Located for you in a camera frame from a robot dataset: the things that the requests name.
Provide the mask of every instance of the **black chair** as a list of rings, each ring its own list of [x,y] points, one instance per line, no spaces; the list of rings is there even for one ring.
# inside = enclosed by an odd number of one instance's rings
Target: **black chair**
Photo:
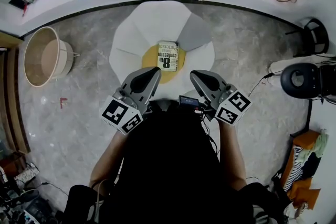
[[[286,35],[300,33],[303,41],[302,53],[294,57],[324,54],[329,48],[329,37],[323,23],[315,18],[311,19],[302,30],[295,30]]]

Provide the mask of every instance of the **white flower-shaped rug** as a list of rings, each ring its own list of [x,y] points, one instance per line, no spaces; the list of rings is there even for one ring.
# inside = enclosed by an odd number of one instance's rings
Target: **white flower-shaped rug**
[[[163,40],[177,42],[185,51],[185,59],[183,67],[172,79],[160,82],[152,100],[176,100],[179,95],[195,90],[190,72],[210,70],[215,59],[207,24],[182,3],[153,1],[140,4],[115,31],[110,65],[122,84],[127,75],[143,67],[146,52]]]

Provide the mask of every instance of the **red object on floor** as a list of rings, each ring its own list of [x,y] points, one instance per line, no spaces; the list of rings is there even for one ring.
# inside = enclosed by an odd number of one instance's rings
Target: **red object on floor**
[[[27,11],[27,7],[28,7],[28,3],[25,3],[25,6],[24,6],[24,8],[23,8],[23,14],[22,14],[22,17],[25,16],[26,11]]]
[[[59,102],[60,102],[60,104],[61,104],[61,109],[63,108],[62,101],[67,101],[67,100],[68,100],[68,98],[63,98],[63,97],[61,97],[61,98],[59,99]]]

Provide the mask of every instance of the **yellow circle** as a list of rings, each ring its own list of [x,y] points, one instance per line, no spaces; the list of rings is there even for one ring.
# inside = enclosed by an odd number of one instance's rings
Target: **yellow circle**
[[[155,45],[152,46],[146,51],[146,53],[142,56],[142,63],[141,67],[157,67],[158,66],[158,53],[159,53],[159,46]],[[167,83],[171,81],[177,73],[182,69],[185,60],[185,51],[179,48],[178,53],[178,61],[177,61],[177,70],[176,71],[161,71],[161,80],[160,84]]]

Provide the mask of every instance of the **book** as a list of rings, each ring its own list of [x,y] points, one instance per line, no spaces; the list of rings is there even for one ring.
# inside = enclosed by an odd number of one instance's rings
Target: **book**
[[[159,41],[157,66],[163,71],[176,71],[178,62],[178,45],[171,41]]]

